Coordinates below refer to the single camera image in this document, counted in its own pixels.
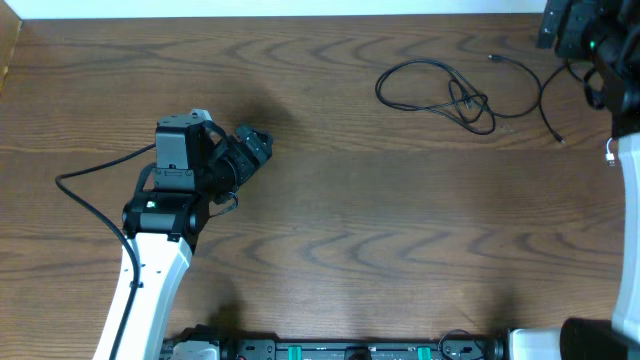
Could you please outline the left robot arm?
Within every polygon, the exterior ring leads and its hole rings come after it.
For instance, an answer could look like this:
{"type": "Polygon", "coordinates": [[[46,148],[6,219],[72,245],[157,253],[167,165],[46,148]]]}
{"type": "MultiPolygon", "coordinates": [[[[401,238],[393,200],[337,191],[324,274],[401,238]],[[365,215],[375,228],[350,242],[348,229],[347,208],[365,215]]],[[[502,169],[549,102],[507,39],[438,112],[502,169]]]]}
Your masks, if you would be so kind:
{"type": "Polygon", "coordinates": [[[272,156],[273,138],[248,125],[231,135],[205,110],[158,121],[155,162],[123,208],[119,279],[97,359],[159,356],[179,284],[212,204],[232,210],[237,191],[272,156]]]}

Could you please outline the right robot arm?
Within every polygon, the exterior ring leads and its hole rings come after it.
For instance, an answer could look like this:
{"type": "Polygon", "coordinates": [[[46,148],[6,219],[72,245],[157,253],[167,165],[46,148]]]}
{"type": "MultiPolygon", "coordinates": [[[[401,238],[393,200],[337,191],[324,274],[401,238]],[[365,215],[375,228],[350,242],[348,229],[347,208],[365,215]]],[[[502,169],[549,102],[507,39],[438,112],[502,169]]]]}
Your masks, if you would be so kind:
{"type": "Polygon", "coordinates": [[[488,359],[636,359],[639,356],[639,4],[549,0],[537,45],[584,61],[588,105],[611,115],[605,160],[624,196],[620,280],[608,319],[570,317],[556,328],[512,328],[488,343],[488,359]]]}

